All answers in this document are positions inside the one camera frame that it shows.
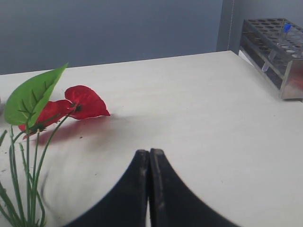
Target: blue cap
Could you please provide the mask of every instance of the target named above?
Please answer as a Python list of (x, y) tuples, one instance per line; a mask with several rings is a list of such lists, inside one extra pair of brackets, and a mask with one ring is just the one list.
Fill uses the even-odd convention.
[(288, 32), (289, 30), (290, 30), (290, 28), (292, 27), (292, 25), (291, 24), (289, 24), (289, 23), (286, 23), (285, 25), (284, 25), (284, 29), (283, 29), (283, 32)]

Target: red anthurium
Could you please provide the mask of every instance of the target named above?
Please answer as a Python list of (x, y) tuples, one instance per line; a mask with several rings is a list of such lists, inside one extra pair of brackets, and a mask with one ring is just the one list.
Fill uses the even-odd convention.
[(89, 87), (83, 85), (70, 87), (65, 91), (65, 98), (71, 102), (69, 106), (65, 106), (73, 110), (70, 117), (77, 120), (110, 116), (104, 101)]
[[(70, 102), (67, 100), (49, 101), (40, 113), (35, 125), (30, 129), (29, 135), (34, 135), (38, 130), (43, 131), (47, 126), (58, 122), (66, 116), (70, 110), (65, 107), (69, 104)], [(26, 129), (25, 124), (19, 125), (18, 127), (22, 131)]]

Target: test tube rack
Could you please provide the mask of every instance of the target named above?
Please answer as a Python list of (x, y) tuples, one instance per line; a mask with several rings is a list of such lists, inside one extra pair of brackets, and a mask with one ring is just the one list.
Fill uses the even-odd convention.
[[(292, 25), (285, 40), (278, 39), (285, 23)], [(279, 91), (281, 99), (303, 99), (303, 28), (284, 18), (244, 20), (240, 50)], [(276, 51), (274, 59), (269, 59)], [(269, 65), (262, 71), (264, 63)]]

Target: table surface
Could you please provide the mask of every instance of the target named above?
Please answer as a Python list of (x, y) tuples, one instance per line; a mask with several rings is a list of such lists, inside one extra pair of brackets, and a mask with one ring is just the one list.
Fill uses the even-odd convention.
[[(2, 101), (37, 74), (0, 76)], [(41, 173), (48, 226), (63, 225), (98, 202), (139, 148), (163, 149), (200, 199), (243, 227), (303, 226), (303, 104), (279, 100), (237, 55), (69, 68), (51, 100), (80, 84), (95, 90), (112, 116), (70, 119), (57, 132)], [(1, 116), (0, 131), (7, 127)], [(5, 152), (2, 147), (0, 180), (10, 191)], [(20, 159), (18, 165), (22, 170)]]

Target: white table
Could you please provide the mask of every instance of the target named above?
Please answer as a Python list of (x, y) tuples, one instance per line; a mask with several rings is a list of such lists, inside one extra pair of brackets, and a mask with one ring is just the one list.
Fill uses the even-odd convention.
[[(36, 74), (0, 76), (2, 100)], [(199, 198), (243, 227), (303, 226), (303, 105), (279, 100), (240, 57), (219, 52), (70, 68), (52, 100), (79, 84), (94, 89), (112, 116), (71, 119), (58, 131), (41, 176), (49, 172), (48, 214), (60, 217), (49, 217), (49, 226), (98, 202), (139, 148), (164, 149)], [(0, 119), (3, 131), (8, 125)]]

